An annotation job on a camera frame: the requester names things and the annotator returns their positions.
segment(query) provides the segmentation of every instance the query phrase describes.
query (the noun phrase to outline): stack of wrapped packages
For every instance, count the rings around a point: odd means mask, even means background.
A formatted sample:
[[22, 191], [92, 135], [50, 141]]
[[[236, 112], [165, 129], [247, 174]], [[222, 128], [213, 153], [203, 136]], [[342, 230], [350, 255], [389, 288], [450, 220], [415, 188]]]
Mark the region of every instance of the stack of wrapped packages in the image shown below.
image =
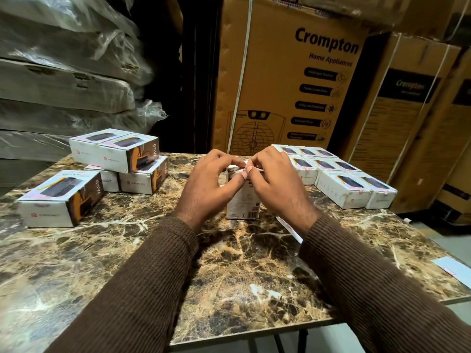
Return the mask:
[[137, 26], [105, 0], [0, 0], [0, 38], [0, 185], [5, 168], [37, 172], [69, 154], [72, 136], [146, 133], [166, 117], [143, 99], [154, 73]]

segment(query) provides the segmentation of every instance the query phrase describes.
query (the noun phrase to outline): marble tabletop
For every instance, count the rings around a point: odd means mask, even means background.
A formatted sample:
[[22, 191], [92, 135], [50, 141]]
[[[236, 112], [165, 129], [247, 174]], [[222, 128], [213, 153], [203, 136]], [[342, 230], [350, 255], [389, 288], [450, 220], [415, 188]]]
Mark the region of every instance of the marble tabletop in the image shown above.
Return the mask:
[[[70, 156], [0, 199], [0, 347], [42, 352], [170, 213], [199, 155], [168, 154], [170, 175], [153, 196], [107, 193], [74, 228], [27, 229], [15, 200], [61, 169]], [[445, 303], [471, 290], [431, 260], [447, 253], [388, 210], [342, 210], [314, 186], [321, 209]], [[335, 309], [299, 244], [273, 213], [230, 221], [223, 213], [198, 236], [171, 347], [335, 323]]]

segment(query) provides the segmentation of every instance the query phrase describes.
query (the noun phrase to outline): person's right hand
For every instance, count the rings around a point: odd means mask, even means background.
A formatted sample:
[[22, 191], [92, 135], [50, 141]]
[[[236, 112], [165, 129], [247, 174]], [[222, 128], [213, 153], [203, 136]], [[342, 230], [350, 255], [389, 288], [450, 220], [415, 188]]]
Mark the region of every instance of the person's right hand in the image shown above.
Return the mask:
[[[257, 167], [263, 169], [265, 178]], [[319, 212], [310, 202], [309, 194], [286, 153], [269, 146], [252, 156], [245, 169], [255, 192], [268, 210], [278, 214], [299, 235], [309, 231]]]

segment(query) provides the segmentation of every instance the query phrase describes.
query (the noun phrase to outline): brown sweater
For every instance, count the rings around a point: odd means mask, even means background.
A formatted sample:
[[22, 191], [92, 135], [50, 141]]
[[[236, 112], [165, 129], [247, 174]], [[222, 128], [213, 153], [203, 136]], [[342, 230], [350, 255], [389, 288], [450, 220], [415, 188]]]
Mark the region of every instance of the brown sweater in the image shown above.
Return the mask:
[[[162, 352], [190, 262], [195, 233], [162, 219], [47, 352]], [[322, 217], [299, 257], [319, 276], [344, 320], [371, 352], [471, 352], [471, 326], [413, 279]]]

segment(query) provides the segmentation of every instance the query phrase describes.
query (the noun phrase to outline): person's left hand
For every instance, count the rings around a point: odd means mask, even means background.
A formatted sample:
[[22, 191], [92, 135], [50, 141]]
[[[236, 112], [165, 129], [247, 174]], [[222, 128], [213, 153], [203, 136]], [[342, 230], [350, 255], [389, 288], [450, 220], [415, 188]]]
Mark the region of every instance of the person's left hand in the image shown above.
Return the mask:
[[219, 186], [218, 177], [229, 165], [244, 168], [245, 162], [214, 149], [202, 156], [193, 168], [173, 215], [195, 232], [206, 220], [221, 212], [244, 185], [247, 178], [245, 171], [233, 177], [224, 187]]

